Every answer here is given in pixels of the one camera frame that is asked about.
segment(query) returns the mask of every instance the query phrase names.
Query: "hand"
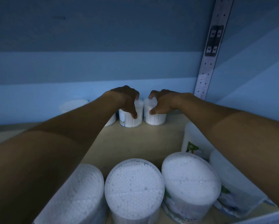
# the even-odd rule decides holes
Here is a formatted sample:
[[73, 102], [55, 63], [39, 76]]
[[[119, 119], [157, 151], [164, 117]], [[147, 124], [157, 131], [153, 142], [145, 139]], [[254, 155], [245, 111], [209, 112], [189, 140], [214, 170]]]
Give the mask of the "hand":
[[120, 109], [122, 109], [124, 112], [129, 112], [132, 118], [137, 119], [137, 112], [134, 106], [134, 101], [138, 100], [139, 98], [138, 91], [130, 88], [129, 86], [123, 86], [112, 89], [109, 92], [115, 92], [115, 95], [120, 98], [120, 101], [122, 102], [120, 105]]
[[152, 108], [150, 110], [150, 115], [154, 114], [166, 114], [171, 111], [176, 110], [176, 98], [180, 93], [170, 91], [170, 90], [161, 90], [156, 91], [152, 90], [149, 99], [152, 99], [155, 97], [157, 99], [157, 105], [156, 107]]

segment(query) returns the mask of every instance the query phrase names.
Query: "blue wall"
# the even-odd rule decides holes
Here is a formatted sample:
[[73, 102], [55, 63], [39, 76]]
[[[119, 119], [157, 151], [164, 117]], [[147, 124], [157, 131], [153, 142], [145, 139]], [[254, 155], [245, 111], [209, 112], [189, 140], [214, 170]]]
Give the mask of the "blue wall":
[[214, 2], [0, 0], [0, 124], [125, 84], [193, 92]]
[[206, 100], [279, 121], [279, 0], [234, 0]]

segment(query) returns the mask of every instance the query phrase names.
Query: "skin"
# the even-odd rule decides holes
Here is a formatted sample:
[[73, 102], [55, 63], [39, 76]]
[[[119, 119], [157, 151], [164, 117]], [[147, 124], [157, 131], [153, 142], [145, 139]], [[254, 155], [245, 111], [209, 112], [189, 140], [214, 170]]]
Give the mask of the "skin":
[[[137, 118], [128, 87], [54, 117], [0, 144], [0, 223], [30, 224], [78, 166], [118, 110]], [[211, 104], [190, 93], [153, 90], [150, 114], [182, 111], [205, 137], [279, 206], [279, 122]]]

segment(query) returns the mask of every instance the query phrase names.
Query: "right arm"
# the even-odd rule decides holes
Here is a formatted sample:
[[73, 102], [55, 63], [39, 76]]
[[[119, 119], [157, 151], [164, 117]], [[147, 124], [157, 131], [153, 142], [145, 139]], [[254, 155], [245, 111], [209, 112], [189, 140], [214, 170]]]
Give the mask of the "right arm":
[[279, 122], [203, 101], [191, 93], [153, 90], [150, 114], [180, 110], [213, 146], [279, 206]]

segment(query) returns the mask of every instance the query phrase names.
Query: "plastic container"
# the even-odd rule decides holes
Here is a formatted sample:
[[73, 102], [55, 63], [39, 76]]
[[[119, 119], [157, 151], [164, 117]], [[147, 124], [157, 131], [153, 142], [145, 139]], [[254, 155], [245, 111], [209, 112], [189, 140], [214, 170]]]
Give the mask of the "plastic container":
[[105, 182], [105, 197], [115, 224], [153, 224], [158, 220], [164, 180], [152, 163], [128, 159]]
[[166, 114], [155, 114], [150, 115], [150, 110], [157, 105], [157, 99], [153, 97], [152, 99], [144, 99], [144, 121], [150, 125], [161, 125], [165, 123]]
[[90, 164], [80, 164], [47, 203], [34, 224], [104, 224], [104, 179]]
[[205, 138], [205, 136], [192, 122], [186, 124], [181, 147], [182, 152], [196, 154], [208, 161], [210, 154], [214, 149], [215, 147]]
[[260, 205], [267, 196], [219, 151], [214, 150], [210, 164], [220, 177], [221, 194], [214, 206], [228, 215], [244, 218]]
[[178, 223], [200, 223], [220, 194], [213, 168], [197, 155], [177, 152], [163, 161], [162, 175], [165, 213]]
[[142, 114], [144, 108], [143, 100], [134, 101], [135, 109], [137, 112], [137, 119], [132, 118], [129, 112], [119, 110], [120, 124], [123, 127], [137, 127], [142, 123]]
[[72, 111], [73, 109], [84, 106], [88, 103], [89, 101], [87, 99], [76, 99], [63, 103], [62, 105], [60, 105], [59, 109], [62, 113], [66, 113]]
[[105, 124], [105, 127], [108, 127], [112, 124], [114, 124], [117, 121], [117, 117], [115, 114], [112, 115], [112, 117], [108, 120], [108, 122]]

